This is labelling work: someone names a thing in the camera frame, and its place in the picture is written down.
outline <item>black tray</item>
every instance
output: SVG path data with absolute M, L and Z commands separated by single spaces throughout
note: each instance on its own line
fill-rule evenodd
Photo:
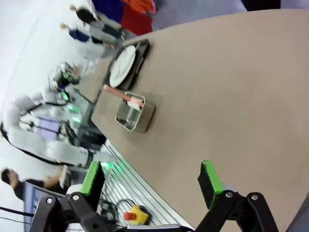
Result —
M 130 45 L 134 45 L 137 46 L 138 43 L 140 43 L 140 46 L 138 47 L 137 51 L 136 51 L 136 55 L 135 55 L 135 59 L 132 65 L 132 68 L 130 69 L 128 75 L 126 76 L 126 78 L 124 79 L 124 81 L 116 88 L 122 91 L 127 91 L 127 90 L 131 90 L 133 88 L 133 85 L 135 84 L 136 78 L 140 72 L 140 69 L 144 63 L 144 60 L 149 52 L 149 48 L 150 48 L 150 44 L 149 44 L 149 40 L 148 39 L 144 39 L 144 40 L 140 40 L 137 42 L 134 42 L 132 44 L 127 44 L 126 46 L 120 46 L 120 48 L 118 49 L 118 51 L 116 52 L 116 55 L 114 56 L 114 58 L 111 61 L 111 64 L 109 65 L 108 68 L 108 72 L 106 74 L 106 77 L 104 79 L 104 83 L 103 84 L 107 84 L 109 86 L 110 85 L 110 76 L 111 76 L 111 71 L 110 71 L 110 67 L 111 65 L 114 63 L 115 60 L 118 59 L 119 55 L 122 53 L 122 51 L 130 46 Z

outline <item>square metal bin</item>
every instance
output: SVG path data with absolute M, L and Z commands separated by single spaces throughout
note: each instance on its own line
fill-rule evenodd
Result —
M 131 92 L 125 92 L 125 94 L 144 102 L 144 107 L 141 111 L 138 111 L 128 106 L 125 100 L 122 100 L 115 116 L 116 121 L 128 131 L 146 132 L 154 115 L 155 105 L 146 101 L 141 95 Z

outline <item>white plate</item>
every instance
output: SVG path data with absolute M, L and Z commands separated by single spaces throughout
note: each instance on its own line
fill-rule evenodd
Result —
M 111 87 L 116 88 L 126 78 L 133 65 L 135 59 L 135 51 L 136 51 L 135 46 L 130 45 L 126 47 L 122 51 L 122 53 L 118 56 L 111 70 L 110 75 Z

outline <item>green strip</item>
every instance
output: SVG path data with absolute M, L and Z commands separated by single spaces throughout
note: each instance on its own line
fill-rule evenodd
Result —
M 204 161 L 205 167 L 206 167 L 206 171 L 207 174 L 209 176 L 209 179 L 211 181 L 211 185 L 213 187 L 213 191 L 214 191 L 214 196 L 212 198 L 211 201 L 211 206 L 210 209 L 213 208 L 218 196 L 224 191 L 223 189 L 223 185 L 219 179 L 219 176 L 216 173 L 216 170 L 214 169 L 214 166 L 212 165 L 212 163 L 209 160 L 205 160 Z
M 90 164 L 90 167 L 88 169 L 87 175 L 85 177 L 85 180 L 83 182 L 82 188 L 80 192 L 84 196 L 89 196 L 91 194 L 92 186 L 97 174 L 97 171 L 101 168 L 100 162 L 99 161 L 92 161 Z

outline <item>bolt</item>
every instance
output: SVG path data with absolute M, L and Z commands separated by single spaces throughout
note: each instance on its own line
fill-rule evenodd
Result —
M 46 200 L 46 202 L 47 202 L 48 204 L 50 204 L 51 202 L 53 202 L 53 198 L 48 198 L 48 199 Z
M 259 197 L 257 195 L 252 195 L 252 200 L 256 201 Z
M 232 194 L 231 192 L 227 192 L 227 193 L 225 194 L 225 196 L 226 196 L 227 198 L 231 198 L 231 197 L 233 196 L 233 194 Z
M 79 196 L 78 195 L 74 195 L 72 198 L 73 198 L 73 200 L 77 201 L 79 199 Z

